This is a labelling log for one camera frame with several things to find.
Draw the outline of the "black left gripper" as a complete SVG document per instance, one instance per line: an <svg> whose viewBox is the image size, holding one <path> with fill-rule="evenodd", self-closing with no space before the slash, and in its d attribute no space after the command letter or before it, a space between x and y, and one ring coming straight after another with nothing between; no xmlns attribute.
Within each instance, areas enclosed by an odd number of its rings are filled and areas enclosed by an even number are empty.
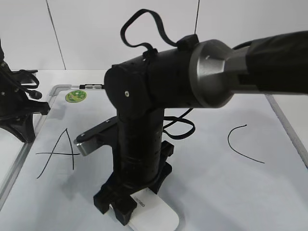
<svg viewBox="0 0 308 231"><path fill-rule="evenodd" d="M0 64L0 119L4 129L23 143L35 139L33 114L47 115L48 102L40 102L42 93L37 90L38 70L12 71L6 62Z"/></svg>

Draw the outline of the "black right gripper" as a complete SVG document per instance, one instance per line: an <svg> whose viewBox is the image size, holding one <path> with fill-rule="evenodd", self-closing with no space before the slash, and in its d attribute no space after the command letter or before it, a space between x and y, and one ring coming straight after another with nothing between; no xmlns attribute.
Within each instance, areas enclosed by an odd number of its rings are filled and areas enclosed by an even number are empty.
<svg viewBox="0 0 308 231"><path fill-rule="evenodd" d="M123 226L137 207L131 195L145 188L157 193L172 170L167 158L173 154L173 145L162 141L164 109L151 105L147 77L144 67L113 65L105 74L104 89L116 116L76 138L83 155L104 145L111 147L113 172L93 203L101 213L112 204Z"/></svg>

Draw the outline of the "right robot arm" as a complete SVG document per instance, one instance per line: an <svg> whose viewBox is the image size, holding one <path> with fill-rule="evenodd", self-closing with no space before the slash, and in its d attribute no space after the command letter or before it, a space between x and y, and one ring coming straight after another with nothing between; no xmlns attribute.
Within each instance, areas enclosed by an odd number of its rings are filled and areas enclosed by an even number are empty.
<svg viewBox="0 0 308 231"><path fill-rule="evenodd" d="M237 93L307 94L308 33L299 31L255 39L230 48L196 35L174 49L149 48L142 56L113 65L104 76L107 97L116 116L77 136L83 155L101 146L112 148L113 172L94 195L94 206L115 212L128 224L143 189L157 193L171 173L167 158L173 144L164 141L167 108L220 108Z"/></svg>

